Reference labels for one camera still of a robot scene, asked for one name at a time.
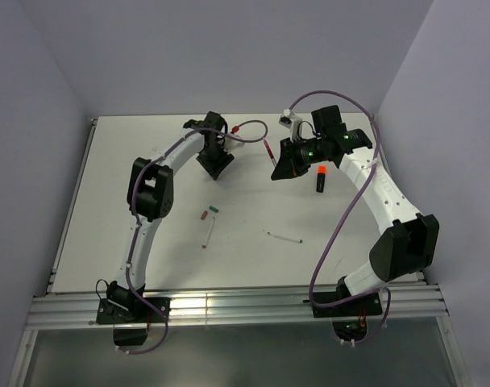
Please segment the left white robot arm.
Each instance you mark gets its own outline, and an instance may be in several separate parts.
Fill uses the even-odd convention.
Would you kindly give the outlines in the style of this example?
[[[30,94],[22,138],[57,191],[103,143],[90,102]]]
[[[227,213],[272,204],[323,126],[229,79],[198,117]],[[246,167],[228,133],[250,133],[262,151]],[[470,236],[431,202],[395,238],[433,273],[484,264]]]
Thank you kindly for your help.
[[[227,133],[226,120],[211,111],[202,121],[185,123],[179,139],[156,159],[134,161],[127,202],[135,224],[125,260],[106,290],[107,304],[124,321],[134,322],[144,313],[147,261],[156,231],[173,206],[175,174],[195,157],[209,176],[217,179],[234,159],[222,140]]]

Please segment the red pink pen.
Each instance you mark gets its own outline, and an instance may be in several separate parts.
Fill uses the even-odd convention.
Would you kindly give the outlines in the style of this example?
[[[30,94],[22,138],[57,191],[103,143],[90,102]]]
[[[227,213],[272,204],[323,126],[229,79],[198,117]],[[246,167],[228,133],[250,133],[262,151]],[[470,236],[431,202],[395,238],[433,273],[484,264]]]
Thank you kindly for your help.
[[[264,147],[267,151],[268,157],[269,157],[270,161],[272,162],[273,167],[275,168],[276,167],[276,158],[275,158],[273,151],[269,145],[269,142],[267,141],[266,138],[263,139],[263,144],[264,144]]]

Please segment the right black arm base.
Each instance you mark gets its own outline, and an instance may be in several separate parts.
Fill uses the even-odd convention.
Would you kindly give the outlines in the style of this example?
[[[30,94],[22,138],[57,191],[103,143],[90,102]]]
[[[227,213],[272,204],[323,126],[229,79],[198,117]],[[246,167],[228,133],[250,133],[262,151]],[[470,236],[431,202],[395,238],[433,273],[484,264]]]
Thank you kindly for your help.
[[[345,341],[365,339],[368,317],[380,317],[384,312],[377,293],[333,307],[311,306],[311,310],[313,318],[330,318],[334,333]]]

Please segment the black orange highlighter pen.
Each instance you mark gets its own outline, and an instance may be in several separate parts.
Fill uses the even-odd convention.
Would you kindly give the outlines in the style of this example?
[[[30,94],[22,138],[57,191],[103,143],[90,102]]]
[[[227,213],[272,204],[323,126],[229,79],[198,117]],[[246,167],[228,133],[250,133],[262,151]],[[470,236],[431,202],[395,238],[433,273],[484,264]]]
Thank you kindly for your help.
[[[325,189],[325,182],[326,182],[326,174],[325,173],[318,173],[317,174],[317,182],[316,182],[316,192],[317,193],[323,193]]]

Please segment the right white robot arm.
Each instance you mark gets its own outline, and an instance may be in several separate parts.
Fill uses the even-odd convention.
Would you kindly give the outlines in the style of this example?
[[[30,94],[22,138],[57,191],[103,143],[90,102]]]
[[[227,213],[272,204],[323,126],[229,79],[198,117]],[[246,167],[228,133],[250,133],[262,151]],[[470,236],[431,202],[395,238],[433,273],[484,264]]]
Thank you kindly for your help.
[[[280,156],[271,175],[274,181],[301,177],[312,164],[329,161],[343,172],[372,212],[380,237],[371,248],[367,263],[343,278],[345,289],[336,294],[344,314],[354,314],[364,295],[406,274],[431,265],[439,222],[423,215],[399,190],[378,160],[379,147],[361,129],[349,130],[337,106],[311,114],[314,135],[301,136],[302,118],[287,109],[280,125],[291,134],[280,142]]]

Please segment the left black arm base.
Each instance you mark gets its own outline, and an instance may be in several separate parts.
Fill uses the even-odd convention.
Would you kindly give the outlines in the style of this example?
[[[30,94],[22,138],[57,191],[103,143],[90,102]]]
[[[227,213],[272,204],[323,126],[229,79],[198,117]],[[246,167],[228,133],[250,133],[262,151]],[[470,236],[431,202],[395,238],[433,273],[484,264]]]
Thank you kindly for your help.
[[[145,343],[152,323],[163,323],[164,319],[143,303],[130,312],[104,298],[99,302],[95,322],[99,326],[113,327],[116,346],[134,348]]]

